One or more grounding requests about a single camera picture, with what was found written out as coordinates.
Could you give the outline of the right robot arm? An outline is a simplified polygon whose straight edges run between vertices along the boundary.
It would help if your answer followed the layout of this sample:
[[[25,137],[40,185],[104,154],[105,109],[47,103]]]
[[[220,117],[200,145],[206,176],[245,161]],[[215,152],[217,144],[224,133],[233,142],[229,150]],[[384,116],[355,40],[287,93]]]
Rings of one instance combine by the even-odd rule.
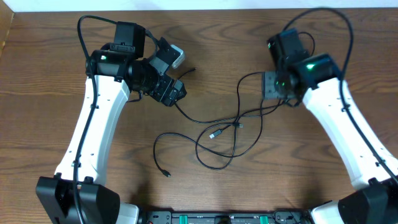
[[[295,29],[267,41],[275,70],[262,75],[265,100],[297,100],[321,124],[355,191],[309,211],[313,223],[397,223],[397,158],[356,106],[328,54],[310,55]]]

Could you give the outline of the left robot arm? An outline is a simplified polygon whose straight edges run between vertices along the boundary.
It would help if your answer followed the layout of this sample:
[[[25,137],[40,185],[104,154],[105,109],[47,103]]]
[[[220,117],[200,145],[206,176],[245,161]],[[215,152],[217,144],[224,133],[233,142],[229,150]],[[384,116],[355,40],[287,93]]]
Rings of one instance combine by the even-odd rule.
[[[114,40],[86,53],[85,98],[70,145],[53,177],[41,177],[36,194],[53,223],[137,223],[139,207],[106,187],[108,157],[121,111],[132,92],[171,107],[186,95],[184,84],[167,75],[185,53],[165,39],[144,56],[151,32],[117,22]]]

